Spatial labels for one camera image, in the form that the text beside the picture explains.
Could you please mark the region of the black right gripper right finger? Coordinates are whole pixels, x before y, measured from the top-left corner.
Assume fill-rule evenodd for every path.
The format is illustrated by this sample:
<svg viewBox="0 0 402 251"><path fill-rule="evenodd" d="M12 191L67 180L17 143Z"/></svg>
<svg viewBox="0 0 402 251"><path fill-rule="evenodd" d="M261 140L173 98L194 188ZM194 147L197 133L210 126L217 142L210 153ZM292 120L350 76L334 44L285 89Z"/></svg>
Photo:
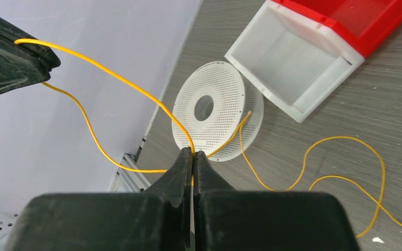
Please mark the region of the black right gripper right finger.
<svg viewBox="0 0 402 251"><path fill-rule="evenodd" d="M197 152L197 250L359 250L339 200L323 192L236 190Z"/></svg>

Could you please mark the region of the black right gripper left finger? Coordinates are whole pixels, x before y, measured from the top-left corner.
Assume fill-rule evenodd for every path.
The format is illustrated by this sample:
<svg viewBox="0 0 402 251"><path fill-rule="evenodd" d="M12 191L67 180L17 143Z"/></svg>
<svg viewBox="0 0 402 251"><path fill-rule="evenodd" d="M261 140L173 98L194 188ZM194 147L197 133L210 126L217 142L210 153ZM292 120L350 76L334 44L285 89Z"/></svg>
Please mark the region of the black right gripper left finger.
<svg viewBox="0 0 402 251"><path fill-rule="evenodd" d="M143 192L51 193L23 209L6 250L186 250L191 246L193 155Z"/></svg>

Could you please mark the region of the black perforated spool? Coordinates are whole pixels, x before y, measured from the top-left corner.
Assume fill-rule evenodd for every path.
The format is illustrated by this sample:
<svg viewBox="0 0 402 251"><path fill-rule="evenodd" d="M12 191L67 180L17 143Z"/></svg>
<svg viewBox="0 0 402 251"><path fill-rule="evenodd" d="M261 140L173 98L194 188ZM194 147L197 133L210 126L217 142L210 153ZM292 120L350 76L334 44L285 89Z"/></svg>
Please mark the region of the black perforated spool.
<svg viewBox="0 0 402 251"><path fill-rule="evenodd" d="M60 66L60 59L50 48L15 43L17 39L31 37L0 18L0 95L47 81L50 79L51 70Z"/></svg>

